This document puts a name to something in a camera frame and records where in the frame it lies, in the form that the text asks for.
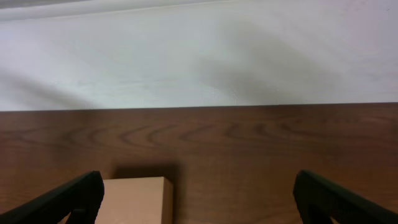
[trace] beige box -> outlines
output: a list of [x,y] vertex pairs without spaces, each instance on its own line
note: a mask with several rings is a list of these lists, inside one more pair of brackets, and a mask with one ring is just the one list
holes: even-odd
[[96,224],[171,224],[172,184],[164,177],[104,180]]

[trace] wooden table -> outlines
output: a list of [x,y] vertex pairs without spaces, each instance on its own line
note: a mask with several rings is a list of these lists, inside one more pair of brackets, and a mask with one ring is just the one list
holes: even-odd
[[88,170],[164,175],[176,223],[300,223],[310,169],[398,212],[398,104],[0,113],[0,212]]

